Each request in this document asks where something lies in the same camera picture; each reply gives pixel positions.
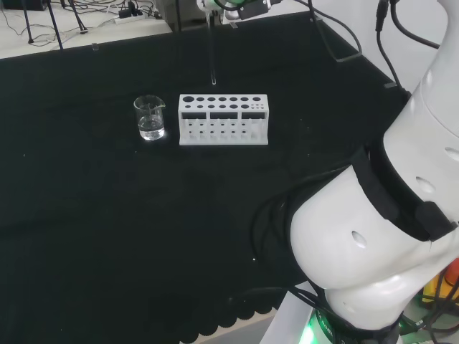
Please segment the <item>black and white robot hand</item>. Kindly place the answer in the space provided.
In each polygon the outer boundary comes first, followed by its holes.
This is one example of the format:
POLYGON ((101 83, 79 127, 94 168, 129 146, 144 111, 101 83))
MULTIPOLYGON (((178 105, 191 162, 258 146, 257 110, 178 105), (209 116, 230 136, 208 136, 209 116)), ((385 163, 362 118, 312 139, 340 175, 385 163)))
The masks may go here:
POLYGON ((197 0, 198 8, 206 14, 223 14, 226 19, 246 20, 268 13, 281 0, 197 0))

